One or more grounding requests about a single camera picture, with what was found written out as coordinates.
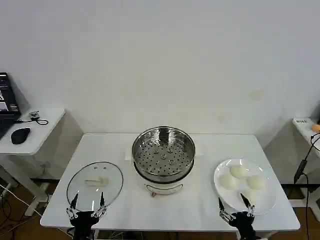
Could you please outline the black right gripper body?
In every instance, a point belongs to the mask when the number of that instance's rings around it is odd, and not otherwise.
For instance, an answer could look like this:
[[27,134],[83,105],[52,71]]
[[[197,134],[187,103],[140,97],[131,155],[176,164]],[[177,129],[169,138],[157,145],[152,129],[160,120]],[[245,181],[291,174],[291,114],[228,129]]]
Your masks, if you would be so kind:
[[253,229],[252,223],[255,219],[252,213],[247,211],[236,212],[231,214],[232,219],[229,225],[237,228],[241,240],[256,240],[256,231]]

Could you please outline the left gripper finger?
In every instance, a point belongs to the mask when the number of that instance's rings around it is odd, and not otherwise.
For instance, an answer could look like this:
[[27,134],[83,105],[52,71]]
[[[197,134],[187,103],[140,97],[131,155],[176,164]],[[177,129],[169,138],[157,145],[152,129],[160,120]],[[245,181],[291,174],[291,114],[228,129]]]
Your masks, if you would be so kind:
[[104,193],[100,194],[99,208],[91,214],[94,218],[101,218],[107,211],[107,205],[105,204]]
[[66,213],[69,217],[70,220],[74,220],[77,218],[77,210],[76,210],[76,205],[77,205],[77,200],[78,200],[78,193],[74,196],[70,203],[70,207],[66,209]]

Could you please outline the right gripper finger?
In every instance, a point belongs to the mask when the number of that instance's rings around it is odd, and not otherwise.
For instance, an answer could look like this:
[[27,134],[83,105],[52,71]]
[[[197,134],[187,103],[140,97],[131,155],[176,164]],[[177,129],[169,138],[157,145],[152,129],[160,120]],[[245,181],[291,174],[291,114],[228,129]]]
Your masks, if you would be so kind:
[[232,214],[226,212],[225,207],[223,205],[223,202],[221,201],[220,198],[218,198],[218,205],[219,205],[219,216],[225,221],[225,222],[230,222],[236,219],[235,216]]
[[247,207],[247,216],[253,217],[255,213],[255,206],[251,205],[250,201],[241,193],[240,194],[245,206]]

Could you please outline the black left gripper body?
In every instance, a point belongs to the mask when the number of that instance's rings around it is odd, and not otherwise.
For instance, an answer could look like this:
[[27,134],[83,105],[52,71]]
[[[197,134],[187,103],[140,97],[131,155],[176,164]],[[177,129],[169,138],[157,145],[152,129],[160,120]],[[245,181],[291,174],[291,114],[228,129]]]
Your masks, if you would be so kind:
[[73,240],[93,240],[94,232],[92,226],[99,222],[94,211],[80,211],[70,218],[74,228]]

